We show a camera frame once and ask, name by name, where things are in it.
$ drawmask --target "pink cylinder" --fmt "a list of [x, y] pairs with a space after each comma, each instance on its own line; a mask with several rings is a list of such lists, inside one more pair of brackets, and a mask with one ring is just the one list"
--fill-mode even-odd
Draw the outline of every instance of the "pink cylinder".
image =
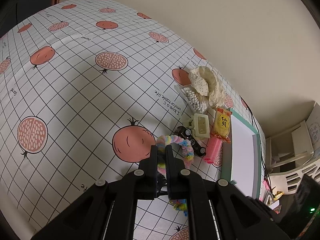
[[208, 140], [204, 161], [209, 164], [214, 163], [215, 159], [217, 158], [220, 152], [221, 146], [221, 140], [219, 140], [216, 137], [210, 137], [210, 139]]

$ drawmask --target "beige wall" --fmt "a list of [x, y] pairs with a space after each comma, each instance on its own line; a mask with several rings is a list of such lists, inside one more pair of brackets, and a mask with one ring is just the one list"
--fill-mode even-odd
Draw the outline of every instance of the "beige wall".
[[166, 25], [207, 57], [266, 135], [300, 122], [320, 102], [320, 30], [300, 0], [116, 1]]

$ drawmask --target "silver screw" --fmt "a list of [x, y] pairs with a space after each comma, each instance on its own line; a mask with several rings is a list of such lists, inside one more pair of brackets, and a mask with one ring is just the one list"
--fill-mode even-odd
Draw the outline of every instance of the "silver screw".
[[228, 186], [228, 181], [226, 181], [225, 179], [219, 179], [219, 180], [218, 180], [218, 184], [219, 184], [221, 187], [226, 187], [226, 186]]
[[98, 179], [95, 182], [95, 184], [96, 184], [96, 186], [101, 187], [101, 186], [104, 186], [106, 184], [106, 181], [104, 179]]
[[189, 171], [189, 170], [187, 170], [187, 169], [183, 169], [183, 170], [181, 170], [181, 171], [180, 171], [180, 173], [181, 173], [182, 175], [184, 175], [184, 176], [188, 176], [188, 175], [190, 175], [190, 171]]
[[133, 174], [136, 176], [142, 176], [144, 174], [144, 171], [143, 170], [135, 170]]

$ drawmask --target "yellow snack wrapper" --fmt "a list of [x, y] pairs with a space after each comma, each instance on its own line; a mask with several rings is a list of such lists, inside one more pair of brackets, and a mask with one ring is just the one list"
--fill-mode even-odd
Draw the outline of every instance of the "yellow snack wrapper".
[[228, 137], [230, 133], [231, 115], [231, 111], [220, 107], [217, 108], [211, 133], [212, 136], [217, 137], [223, 142], [231, 143]]

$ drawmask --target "black toy car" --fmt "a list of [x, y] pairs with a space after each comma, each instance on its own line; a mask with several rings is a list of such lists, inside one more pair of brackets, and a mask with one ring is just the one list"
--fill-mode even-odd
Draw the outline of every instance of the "black toy car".
[[185, 128], [184, 126], [178, 126], [174, 134], [189, 140], [195, 155], [199, 157], [205, 156], [205, 148], [201, 147], [197, 140], [193, 138], [191, 129]]

